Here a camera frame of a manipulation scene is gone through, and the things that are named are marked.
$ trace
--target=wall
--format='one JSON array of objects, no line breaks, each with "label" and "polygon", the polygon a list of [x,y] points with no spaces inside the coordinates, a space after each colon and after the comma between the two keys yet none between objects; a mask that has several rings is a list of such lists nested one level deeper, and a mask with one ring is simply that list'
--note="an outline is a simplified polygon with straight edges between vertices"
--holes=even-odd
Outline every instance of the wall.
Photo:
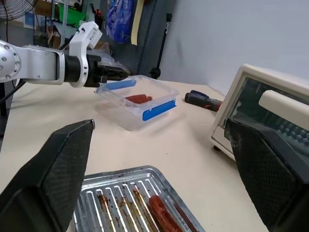
[{"label": "wall", "polygon": [[161,80],[223,94],[242,63],[309,79],[309,1],[178,0]]}]

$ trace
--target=cooked sausage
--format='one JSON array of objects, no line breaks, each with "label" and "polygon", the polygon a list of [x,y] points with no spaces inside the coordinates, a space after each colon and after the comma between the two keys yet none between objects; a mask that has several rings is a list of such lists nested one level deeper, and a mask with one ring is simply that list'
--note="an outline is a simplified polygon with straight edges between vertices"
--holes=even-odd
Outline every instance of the cooked sausage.
[{"label": "cooked sausage", "polygon": [[164,232],[183,232],[159,196],[152,196],[149,205]]}]

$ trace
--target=floor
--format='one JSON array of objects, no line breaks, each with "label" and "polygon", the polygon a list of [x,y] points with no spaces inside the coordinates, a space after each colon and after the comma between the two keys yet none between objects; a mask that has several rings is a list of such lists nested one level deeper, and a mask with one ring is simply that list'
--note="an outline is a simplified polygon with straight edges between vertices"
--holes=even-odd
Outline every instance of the floor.
[{"label": "floor", "polygon": [[[10,23],[8,25],[8,41],[12,45],[16,46],[24,46],[33,44],[32,39],[33,31],[31,29],[23,28],[22,25],[15,25],[14,23]],[[0,39],[6,41],[6,24],[0,22]],[[5,93],[10,92],[14,87],[12,82],[4,83]],[[6,101],[7,111],[9,113],[11,107],[12,97],[10,97]],[[3,134],[5,131],[7,118],[0,116],[0,149],[3,140]]]}]

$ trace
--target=blue bag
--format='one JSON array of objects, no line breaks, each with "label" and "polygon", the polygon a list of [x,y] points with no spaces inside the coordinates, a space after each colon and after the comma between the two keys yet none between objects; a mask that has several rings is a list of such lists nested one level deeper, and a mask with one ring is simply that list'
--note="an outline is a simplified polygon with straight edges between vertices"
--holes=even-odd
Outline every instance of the blue bag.
[{"label": "blue bag", "polygon": [[106,18],[106,33],[115,42],[126,43],[131,35],[133,0],[112,0]]}]

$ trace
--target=oven handle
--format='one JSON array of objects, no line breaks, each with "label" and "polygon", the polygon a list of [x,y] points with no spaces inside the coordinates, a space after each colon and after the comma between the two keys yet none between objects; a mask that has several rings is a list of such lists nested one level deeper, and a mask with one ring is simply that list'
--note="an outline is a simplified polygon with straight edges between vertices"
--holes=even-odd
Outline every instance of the oven handle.
[{"label": "oven handle", "polygon": [[263,93],[259,105],[299,127],[309,130],[309,105],[273,90]]}]

